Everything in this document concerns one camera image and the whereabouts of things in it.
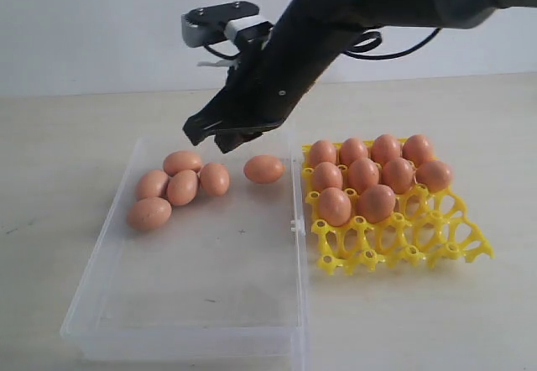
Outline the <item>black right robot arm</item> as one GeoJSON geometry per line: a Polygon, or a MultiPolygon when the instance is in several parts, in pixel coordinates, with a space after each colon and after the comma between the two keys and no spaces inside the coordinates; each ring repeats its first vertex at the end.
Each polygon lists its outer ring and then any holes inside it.
{"type": "Polygon", "coordinates": [[[192,144],[213,138],[223,153],[280,127],[300,99],[340,55],[370,60],[383,27],[472,29],[505,8],[536,0],[291,0],[275,22],[259,7],[235,1],[196,8],[182,18],[191,48],[228,41],[223,88],[183,130],[192,144]]]}

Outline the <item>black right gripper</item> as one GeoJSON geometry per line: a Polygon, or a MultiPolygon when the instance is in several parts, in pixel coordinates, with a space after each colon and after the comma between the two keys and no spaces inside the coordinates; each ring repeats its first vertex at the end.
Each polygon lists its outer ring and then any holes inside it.
{"type": "Polygon", "coordinates": [[[190,116],[183,132],[223,154],[278,128],[320,75],[365,32],[368,0],[292,0],[267,44],[240,65],[227,93],[190,116]]]}

